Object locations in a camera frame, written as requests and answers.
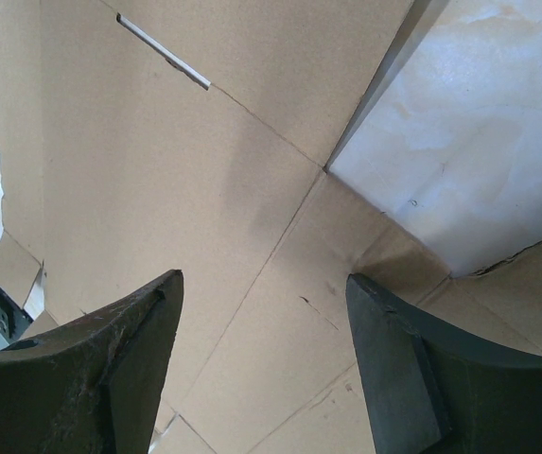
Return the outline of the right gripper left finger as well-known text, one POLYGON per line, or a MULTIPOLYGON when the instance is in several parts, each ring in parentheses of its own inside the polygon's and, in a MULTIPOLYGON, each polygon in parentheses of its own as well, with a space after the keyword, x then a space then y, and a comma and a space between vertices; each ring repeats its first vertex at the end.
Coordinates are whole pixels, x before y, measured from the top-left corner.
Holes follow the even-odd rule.
POLYGON ((184 300, 168 271, 0 350, 0 453, 146 453, 184 300))

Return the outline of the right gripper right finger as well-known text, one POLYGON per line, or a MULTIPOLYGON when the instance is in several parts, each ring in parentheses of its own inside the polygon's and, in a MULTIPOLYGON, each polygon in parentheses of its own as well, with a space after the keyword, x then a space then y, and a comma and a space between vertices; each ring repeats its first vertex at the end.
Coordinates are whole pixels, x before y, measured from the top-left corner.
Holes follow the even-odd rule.
POLYGON ((345 297, 378 453, 542 453, 542 357, 473 335, 362 274, 345 297))

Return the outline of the brown cardboard box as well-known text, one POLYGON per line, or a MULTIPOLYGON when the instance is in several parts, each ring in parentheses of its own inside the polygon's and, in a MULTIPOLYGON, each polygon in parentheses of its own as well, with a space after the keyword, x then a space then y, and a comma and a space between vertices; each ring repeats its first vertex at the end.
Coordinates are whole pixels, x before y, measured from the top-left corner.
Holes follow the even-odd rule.
POLYGON ((406 1, 0 1, 2 250, 67 323, 170 269, 176 453, 369 453, 360 271, 542 356, 542 245, 454 279, 323 171, 406 1))

